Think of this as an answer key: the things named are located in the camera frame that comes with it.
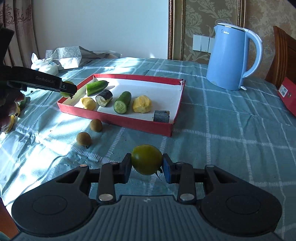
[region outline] wooden chair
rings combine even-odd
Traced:
[[[18,234],[18,229],[0,198],[0,231],[9,238]]]
[[[285,77],[296,83],[296,40],[274,26],[276,54],[265,78],[278,89]]]

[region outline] blue electric kettle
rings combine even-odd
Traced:
[[[228,23],[218,23],[215,43],[207,68],[207,79],[223,89],[239,90],[244,78],[251,75],[260,65],[263,55],[262,40],[253,31]],[[256,59],[247,71],[250,39],[256,46]]]

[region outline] red box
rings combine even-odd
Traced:
[[[287,109],[296,116],[296,84],[285,77],[278,90],[278,95]]]
[[[108,78],[107,89],[110,88],[113,99],[107,105],[108,108],[98,107],[98,111],[83,109],[79,106],[79,99],[85,96],[85,85],[96,81],[97,78]],[[100,119],[108,124],[170,137],[180,108],[184,86],[185,80],[172,78],[131,74],[93,74],[77,86],[77,93],[72,99],[63,97],[57,104],[64,113],[88,119]],[[113,104],[119,93],[126,90],[131,92],[132,100],[127,114],[120,115],[114,111]],[[133,99],[139,95],[147,95],[152,100],[152,110],[149,113],[134,113],[131,110]],[[169,123],[153,122],[154,110],[170,111]]]

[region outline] kettle logo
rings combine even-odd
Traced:
[[[221,33],[223,33],[223,34],[229,34],[229,32],[224,31],[223,29],[221,30]]]

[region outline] yellow fruit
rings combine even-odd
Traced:
[[[9,132],[11,131],[11,129],[12,129],[14,123],[16,122],[16,120],[17,120],[17,117],[16,117],[16,116],[14,116],[14,115],[11,115],[11,116],[10,116],[10,123],[9,123],[8,129],[7,129],[6,132],[5,132],[6,134],[9,133]]]
[[[151,111],[152,102],[146,95],[141,95],[133,101],[133,111],[146,113]]]
[[[89,148],[91,145],[91,136],[87,132],[80,132],[76,137],[76,141],[78,145],[84,146],[85,148]]]
[[[66,81],[64,81],[64,82],[74,85],[73,82],[68,81],[68,80],[66,80]],[[65,93],[65,92],[60,92],[60,94],[61,94],[61,96],[66,97],[66,98],[70,97],[70,94]]]
[[[96,108],[96,102],[91,97],[83,97],[80,101],[84,109],[93,110]]]
[[[19,116],[19,115],[20,115],[20,105],[17,103],[17,112],[15,116]]]
[[[160,169],[163,156],[156,147],[141,145],[133,149],[131,163],[134,169],[142,175],[152,175]]]
[[[100,132],[103,128],[103,125],[99,119],[94,119],[90,122],[89,127],[92,131]]]

